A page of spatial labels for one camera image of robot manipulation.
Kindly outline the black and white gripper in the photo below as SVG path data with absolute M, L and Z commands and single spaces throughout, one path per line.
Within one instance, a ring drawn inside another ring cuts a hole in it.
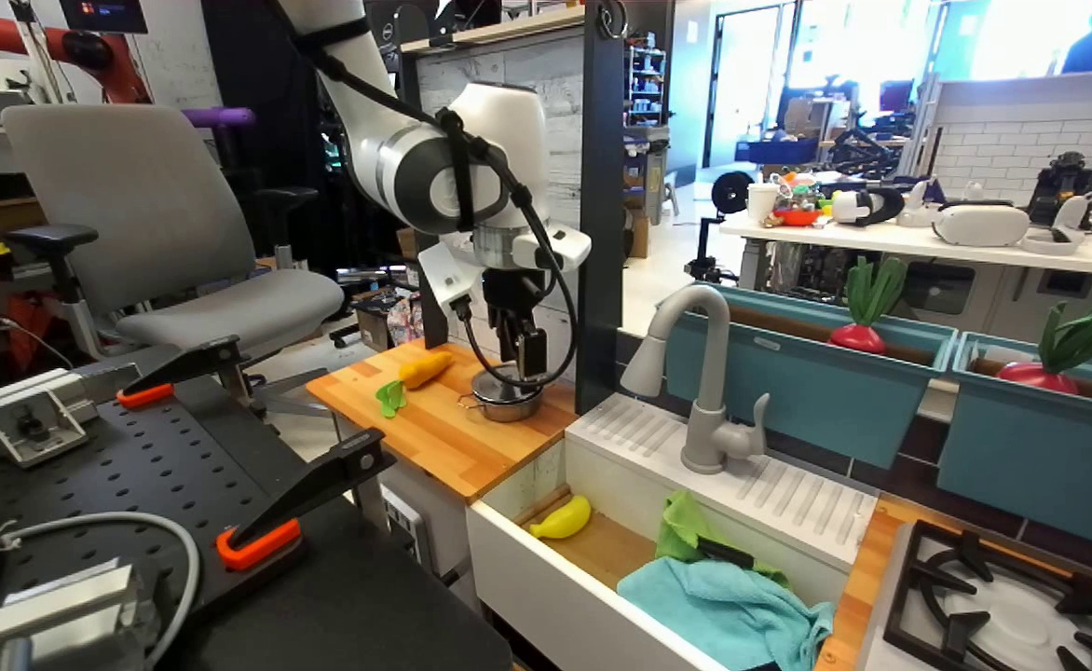
M 450 309 L 472 300 L 494 274 L 574 274 L 590 263 L 592 240 L 579 227 L 548 224 L 534 232 L 455 232 L 417 253 L 431 300 Z M 518 360 L 518 323 L 499 320 L 499 361 Z M 545 328 L 522 337 L 522 373 L 545 373 Z

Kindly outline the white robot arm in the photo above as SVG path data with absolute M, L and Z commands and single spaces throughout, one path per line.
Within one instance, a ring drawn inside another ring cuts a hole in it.
M 545 300 L 579 315 L 565 274 L 590 263 L 592 240 L 550 224 L 537 197 L 539 99 L 471 84 L 435 112 L 409 105 L 391 86 L 366 0 L 276 0 L 276 22 L 342 121 L 354 187 L 429 235 L 417 264 L 435 305 L 461 328 L 472 328 L 472 300 L 489 305 L 499 360 L 483 371 L 513 383 L 559 376 L 574 356 L 550 366 L 534 315 Z

